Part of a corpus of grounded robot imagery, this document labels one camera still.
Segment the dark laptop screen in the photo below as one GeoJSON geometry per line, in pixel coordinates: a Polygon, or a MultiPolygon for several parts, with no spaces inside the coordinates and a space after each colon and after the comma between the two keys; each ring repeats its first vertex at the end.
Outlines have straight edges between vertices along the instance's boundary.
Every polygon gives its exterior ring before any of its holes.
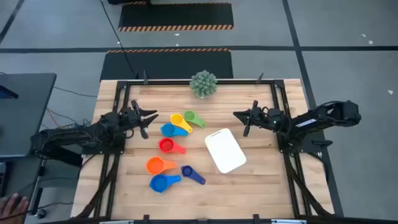
{"type": "Polygon", "coordinates": [[[0,85],[0,98],[4,99],[18,99],[19,95],[12,90],[0,85]]]}

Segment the dark grey desk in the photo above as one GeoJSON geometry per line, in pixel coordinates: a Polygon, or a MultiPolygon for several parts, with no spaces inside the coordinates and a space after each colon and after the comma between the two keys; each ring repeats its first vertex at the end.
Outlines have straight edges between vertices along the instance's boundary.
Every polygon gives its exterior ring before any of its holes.
{"type": "Polygon", "coordinates": [[[29,155],[30,137],[40,129],[56,78],[54,73],[0,74],[0,85],[19,95],[0,98],[0,161],[29,155]]]}

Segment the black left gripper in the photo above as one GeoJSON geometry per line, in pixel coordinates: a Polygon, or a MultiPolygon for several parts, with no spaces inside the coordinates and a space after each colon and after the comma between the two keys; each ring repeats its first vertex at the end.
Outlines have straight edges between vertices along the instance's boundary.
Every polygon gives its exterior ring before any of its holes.
{"type": "Polygon", "coordinates": [[[157,110],[143,110],[139,107],[136,100],[131,101],[132,108],[126,109],[126,116],[129,121],[126,130],[126,139],[131,139],[134,136],[134,128],[139,128],[141,137],[147,139],[149,137],[146,128],[155,120],[159,115],[155,114],[157,110]]]}

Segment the orange measuring cup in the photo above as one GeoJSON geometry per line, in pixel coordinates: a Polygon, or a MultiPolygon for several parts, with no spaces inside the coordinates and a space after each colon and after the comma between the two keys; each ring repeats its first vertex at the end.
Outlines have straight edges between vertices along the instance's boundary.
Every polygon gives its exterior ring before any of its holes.
{"type": "Polygon", "coordinates": [[[145,164],[146,170],[152,175],[161,174],[163,171],[176,167],[177,163],[175,161],[165,160],[159,156],[150,158],[145,164]]]}

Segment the green measuring cup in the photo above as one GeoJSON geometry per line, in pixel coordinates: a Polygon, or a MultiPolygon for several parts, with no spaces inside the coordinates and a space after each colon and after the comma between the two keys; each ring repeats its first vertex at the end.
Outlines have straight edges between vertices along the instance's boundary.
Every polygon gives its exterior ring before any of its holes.
{"type": "Polygon", "coordinates": [[[186,121],[191,122],[201,128],[205,127],[205,122],[194,111],[185,111],[183,117],[186,121]]]}

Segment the black mat with striped edge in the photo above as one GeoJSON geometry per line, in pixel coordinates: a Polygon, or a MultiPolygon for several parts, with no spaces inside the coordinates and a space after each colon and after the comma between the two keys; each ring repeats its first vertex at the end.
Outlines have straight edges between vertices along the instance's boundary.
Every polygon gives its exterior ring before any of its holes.
{"type": "Polygon", "coordinates": [[[190,79],[206,70],[216,78],[233,78],[227,48],[110,50],[101,80],[190,79]]]}
{"type": "Polygon", "coordinates": [[[122,6],[118,31],[231,30],[233,27],[233,9],[229,2],[151,4],[134,1],[122,6]]]}

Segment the green succulent in grey pot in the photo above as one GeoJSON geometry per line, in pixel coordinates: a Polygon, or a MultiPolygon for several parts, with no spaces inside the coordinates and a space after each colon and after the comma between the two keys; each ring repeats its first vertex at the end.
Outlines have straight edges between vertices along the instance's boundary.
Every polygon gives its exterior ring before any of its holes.
{"type": "Polygon", "coordinates": [[[203,70],[192,76],[189,87],[197,98],[205,99],[215,94],[216,84],[216,76],[213,73],[203,70]]]}

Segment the red measuring cup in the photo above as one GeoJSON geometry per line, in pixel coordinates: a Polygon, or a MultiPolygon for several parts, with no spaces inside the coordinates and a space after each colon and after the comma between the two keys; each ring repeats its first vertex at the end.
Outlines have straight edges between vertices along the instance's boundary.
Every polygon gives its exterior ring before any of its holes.
{"type": "Polygon", "coordinates": [[[158,143],[159,149],[164,152],[164,153],[181,153],[185,154],[186,149],[179,144],[177,144],[173,139],[171,138],[163,138],[159,141],[158,143]]]}

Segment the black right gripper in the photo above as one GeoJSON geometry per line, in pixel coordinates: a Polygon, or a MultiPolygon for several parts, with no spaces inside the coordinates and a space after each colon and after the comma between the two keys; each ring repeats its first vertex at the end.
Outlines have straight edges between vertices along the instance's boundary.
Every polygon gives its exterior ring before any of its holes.
{"type": "Polygon", "coordinates": [[[258,128],[268,129],[274,131],[274,121],[264,112],[264,110],[258,107],[258,101],[254,100],[251,109],[245,111],[234,111],[233,115],[245,125],[243,136],[248,136],[251,126],[257,126],[258,128]]]}

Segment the small dark blue measuring cup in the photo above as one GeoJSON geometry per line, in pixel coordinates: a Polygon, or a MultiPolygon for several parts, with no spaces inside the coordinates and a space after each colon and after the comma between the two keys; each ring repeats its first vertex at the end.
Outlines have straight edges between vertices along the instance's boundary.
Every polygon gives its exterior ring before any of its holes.
{"type": "Polygon", "coordinates": [[[206,180],[198,174],[191,166],[182,166],[182,175],[189,179],[194,180],[195,182],[205,185],[206,180]]]}

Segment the yellow measuring cup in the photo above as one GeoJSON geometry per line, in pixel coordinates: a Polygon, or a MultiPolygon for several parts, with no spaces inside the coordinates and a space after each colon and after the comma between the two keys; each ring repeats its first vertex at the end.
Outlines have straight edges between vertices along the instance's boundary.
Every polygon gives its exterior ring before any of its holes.
{"type": "Polygon", "coordinates": [[[171,114],[170,121],[173,125],[186,130],[188,133],[193,131],[193,128],[185,121],[181,114],[171,114]]]}

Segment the white plastic basket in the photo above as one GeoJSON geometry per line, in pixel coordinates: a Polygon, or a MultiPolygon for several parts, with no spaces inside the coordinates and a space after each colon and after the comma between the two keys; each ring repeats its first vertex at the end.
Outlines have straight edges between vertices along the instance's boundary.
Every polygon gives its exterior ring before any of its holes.
{"type": "Polygon", "coordinates": [[[243,150],[228,128],[221,129],[205,138],[206,147],[218,170],[227,174],[247,161],[243,150]]]}

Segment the light blue measuring cup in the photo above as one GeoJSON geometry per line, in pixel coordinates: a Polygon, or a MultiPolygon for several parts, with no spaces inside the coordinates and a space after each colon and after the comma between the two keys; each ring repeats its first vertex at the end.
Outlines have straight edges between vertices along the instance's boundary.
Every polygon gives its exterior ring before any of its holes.
{"type": "Polygon", "coordinates": [[[173,136],[188,136],[188,132],[172,123],[166,123],[160,128],[165,137],[171,138],[173,136]]]}

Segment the large blue measuring cup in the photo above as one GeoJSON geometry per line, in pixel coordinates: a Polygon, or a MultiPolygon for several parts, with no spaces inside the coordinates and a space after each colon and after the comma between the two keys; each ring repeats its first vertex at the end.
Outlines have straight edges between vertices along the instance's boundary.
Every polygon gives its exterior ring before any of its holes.
{"type": "Polygon", "coordinates": [[[173,184],[180,182],[181,179],[179,175],[158,174],[153,176],[149,187],[155,192],[163,193],[173,184]]]}

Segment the person's hand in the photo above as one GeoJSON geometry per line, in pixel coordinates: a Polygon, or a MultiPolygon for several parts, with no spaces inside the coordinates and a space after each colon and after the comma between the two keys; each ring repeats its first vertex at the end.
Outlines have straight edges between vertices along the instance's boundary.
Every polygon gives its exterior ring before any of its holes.
{"type": "MultiPolygon", "coordinates": [[[[14,193],[10,197],[0,198],[0,219],[8,218],[13,215],[28,211],[29,200],[27,197],[21,197],[14,193]]],[[[25,215],[0,221],[0,224],[24,224],[25,215]]]]}

